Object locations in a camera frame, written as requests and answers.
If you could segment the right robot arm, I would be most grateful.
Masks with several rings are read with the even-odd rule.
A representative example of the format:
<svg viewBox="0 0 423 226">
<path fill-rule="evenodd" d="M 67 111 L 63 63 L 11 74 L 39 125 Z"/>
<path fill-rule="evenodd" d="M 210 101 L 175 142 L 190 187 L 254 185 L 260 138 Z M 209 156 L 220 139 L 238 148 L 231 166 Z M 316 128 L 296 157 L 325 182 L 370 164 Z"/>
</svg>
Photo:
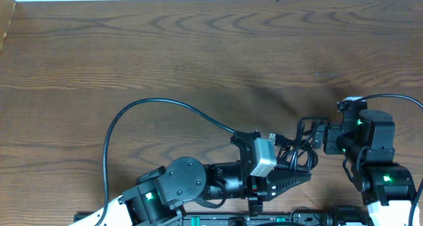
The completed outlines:
<svg viewBox="0 0 423 226">
<path fill-rule="evenodd" d="M 410 171 L 394 161 L 395 123 L 392 115 L 371 110 L 366 97 L 347 97 L 338 103 L 342 122 L 314 123 L 312 146 L 327 155 L 343 155 L 349 181 L 362 195 L 368 216 L 357 209 L 336 209 L 324 219 L 333 225 L 419 225 L 416 187 Z"/>
</svg>

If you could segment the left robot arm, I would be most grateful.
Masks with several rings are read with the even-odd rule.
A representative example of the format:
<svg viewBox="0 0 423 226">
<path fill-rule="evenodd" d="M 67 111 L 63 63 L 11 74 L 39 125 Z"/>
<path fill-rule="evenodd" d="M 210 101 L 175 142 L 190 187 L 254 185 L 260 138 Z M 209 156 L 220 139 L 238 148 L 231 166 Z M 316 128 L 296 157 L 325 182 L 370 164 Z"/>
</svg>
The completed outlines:
<svg viewBox="0 0 423 226">
<path fill-rule="evenodd" d="M 76 215 L 74 224 L 176 225 L 188 202 L 217 209 L 233 198 L 246 199 L 249 215 L 257 216 L 264 202 L 309 181 L 318 163 L 306 140 L 235 131 L 231 143 L 240 150 L 238 161 L 202 164 L 192 157 L 178 158 L 139 177 L 106 207 Z"/>
</svg>

